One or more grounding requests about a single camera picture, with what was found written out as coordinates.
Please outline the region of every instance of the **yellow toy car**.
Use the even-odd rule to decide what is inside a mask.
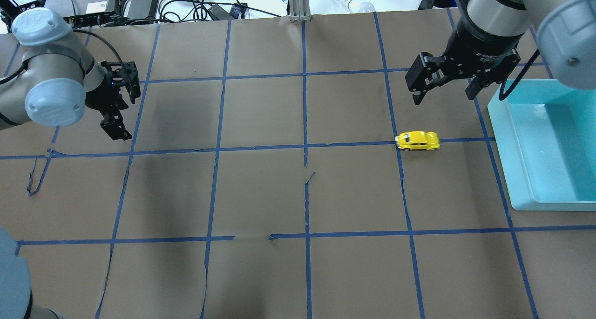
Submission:
[[[398,148],[403,151],[410,150],[437,150],[441,144],[435,132],[405,132],[395,138]]]

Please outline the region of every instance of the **light blue joint cap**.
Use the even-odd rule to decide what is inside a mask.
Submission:
[[[562,84],[596,88],[596,0],[569,0],[557,7],[540,24],[536,42]]]
[[[54,78],[35,85],[25,97],[31,120],[43,126],[68,126],[85,111],[85,89],[68,78]]]
[[[57,12],[38,7],[19,14],[12,30],[22,45],[35,47],[61,39],[70,34],[72,28]]]
[[[22,319],[31,295],[31,279],[27,262],[14,252],[17,244],[0,227],[0,317]]]

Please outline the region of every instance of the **gray robot arm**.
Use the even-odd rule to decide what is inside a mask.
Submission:
[[[504,83],[517,66],[530,24],[554,76],[573,88],[596,88],[596,0],[456,0],[461,19],[440,56],[421,52],[406,74],[415,104],[454,79],[471,79],[468,99]]]
[[[134,62],[100,64],[55,12],[36,8],[14,21],[13,34],[27,47],[23,70],[0,80],[0,130],[33,120],[68,126],[83,116],[85,105],[100,111],[100,126],[112,139],[130,139],[120,110],[128,105],[119,92],[126,86],[131,102],[140,96]]]

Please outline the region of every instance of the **blue bin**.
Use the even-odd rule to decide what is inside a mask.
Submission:
[[[523,80],[488,105],[516,210],[596,210],[596,90]]]

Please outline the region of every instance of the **metal post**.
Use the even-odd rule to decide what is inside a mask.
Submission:
[[[291,21],[311,20],[311,9],[308,0],[289,0],[289,4]]]

